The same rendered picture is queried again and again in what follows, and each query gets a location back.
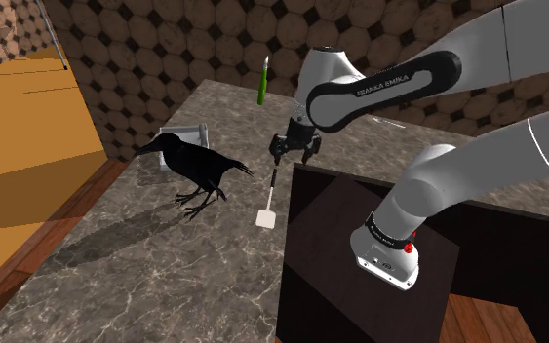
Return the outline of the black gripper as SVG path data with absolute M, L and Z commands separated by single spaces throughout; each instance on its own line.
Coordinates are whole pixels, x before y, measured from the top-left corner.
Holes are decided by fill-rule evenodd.
M 282 157 L 291 150 L 302 150 L 301 162 L 306 165 L 308 160 L 320 150 L 322 138 L 315 134 L 316 129 L 311 125 L 304 125 L 295 118 L 289 120 L 285 135 L 275 133 L 269 145 L 269 152 L 278 166 Z

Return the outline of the green pen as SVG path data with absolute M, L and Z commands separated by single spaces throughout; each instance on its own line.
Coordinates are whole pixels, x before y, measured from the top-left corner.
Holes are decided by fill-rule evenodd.
M 263 62 L 260 83 L 257 94 L 257 104 L 262 105 L 264 103 L 266 89 L 267 89 L 267 74 L 268 74 L 269 56 L 266 56 Z

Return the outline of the grey metal holder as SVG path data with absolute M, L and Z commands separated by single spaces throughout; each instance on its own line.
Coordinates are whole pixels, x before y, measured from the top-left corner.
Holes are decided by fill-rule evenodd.
M 194 126 L 162 127 L 158 134 L 174 133 L 183 142 L 209 148 L 208 127 L 205 123 Z

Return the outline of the silver spoon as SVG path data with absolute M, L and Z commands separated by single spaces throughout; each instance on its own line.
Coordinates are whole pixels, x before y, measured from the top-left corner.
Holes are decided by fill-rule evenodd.
M 394 126 L 396 128 L 400 128 L 400 129 L 405 129 L 406 126 L 404 125 L 400 125 L 398 123 L 395 123 L 395 122 L 391 122 L 391 121 L 388 121 L 388 120 L 385 120 L 385 119 L 382 119 L 382 118 L 379 118 L 379 117 L 373 117 L 373 120 L 379 124 L 385 124 L 385 125 L 391 125 L 391 126 Z

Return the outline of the black crow figure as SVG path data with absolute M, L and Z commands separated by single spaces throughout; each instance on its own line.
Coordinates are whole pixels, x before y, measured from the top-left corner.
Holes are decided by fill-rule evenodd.
M 227 200 L 219 185 L 222 176 L 228 170 L 235 168 L 253 175 L 253 172 L 242 162 L 227 158 L 212 149 L 184 142 L 175 133 L 157 135 L 151 142 L 140 147 L 133 157 L 151 152 L 161 152 L 171 171 L 190 179 L 198 186 L 191 194 L 177 194 L 177 203 L 184 205 L 196 196 L 204 192 L 208 193 L 199 206 L 184 210 L 185 216 L 190 215 L 189 221 L 213 202 L 210 201 L 210 197 L 214 192 L 216 192 L 216 200 L 218 198 Z

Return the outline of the dark robot stand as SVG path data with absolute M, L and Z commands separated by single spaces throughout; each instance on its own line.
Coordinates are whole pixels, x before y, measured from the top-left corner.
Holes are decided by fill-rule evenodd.
M 276 333 L 283 343 L 438 343 L 450 294 L 517 307 L 549 343 L 549 217 L 481 202 L 452 206 L 414 240 L 419 275 L 399 290 L 350 246 L 390 184 L 295 165 Z

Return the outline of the thin grey rod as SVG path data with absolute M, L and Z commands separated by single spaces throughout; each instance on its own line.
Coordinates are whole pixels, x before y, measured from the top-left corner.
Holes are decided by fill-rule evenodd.
M 66 61 L 63 57 L 62 51 L 59 47 L 59 42 L 58 42 L 58 40 L 55 36 L 54 30 L 51 26 L 51 23 L 50 23 L 49 19 L 48 19 L 48 16 L 46 14 L 44 6 L 42 5 L 42 2 L 40 0 L 34 0 L 34 2 L 35 2 L 35 4 L 37 5 L 37 7 L 39 9 L 40 16 L 41 16 L 42 20 L 45 22 L 47 31 L 48 31 L 51 39 L 52 39 L 53 45 L 56 48 L 57 54 L 58 54 L 60 62 L 62 64 L 62 68 L 63 68 L 63 70 L 68 70 L 68 65 L 67 65 L 67 63 L 66 63 Z

